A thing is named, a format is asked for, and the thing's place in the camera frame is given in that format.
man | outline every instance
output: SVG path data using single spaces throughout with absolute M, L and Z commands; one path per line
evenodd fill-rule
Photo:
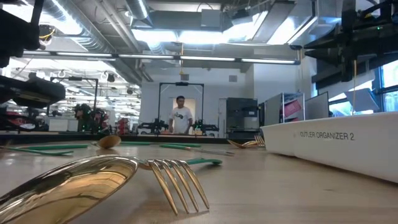
M 169 131 L 174 134 L 188 134 L 192 125 L 191 111 L 184 107 L 185 98 L 177 97 L 177 107 L 173 109 L 169 119 Z

wooden table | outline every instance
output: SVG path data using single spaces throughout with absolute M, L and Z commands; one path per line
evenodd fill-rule
M 175 193 L 176 217 L 151 171 L 139 170 L 121 190 L 72 223 L 398 223 L 398 185 L 262 149 L 234 150 L 235 157 L 159 148 L 123 146 L 112 153 L 141 159 L 222 159 L 221 166 L 192 165 L 210 203 L 183 211 Z M 0 194 L 68 161 L 103 151 L 77 149 L 73 157 L 8 152 L 0 160 Z

fork handle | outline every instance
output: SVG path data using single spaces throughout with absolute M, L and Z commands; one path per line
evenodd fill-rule
M 204 159 L 204 158 L 189 159 L 186 160 L 185 162 L 187 162 L 188 165 L 201 164 L 207 162 L 211 162 L 214 165 L 220 165 L 223 163 L 223 161 L 219 159 Z

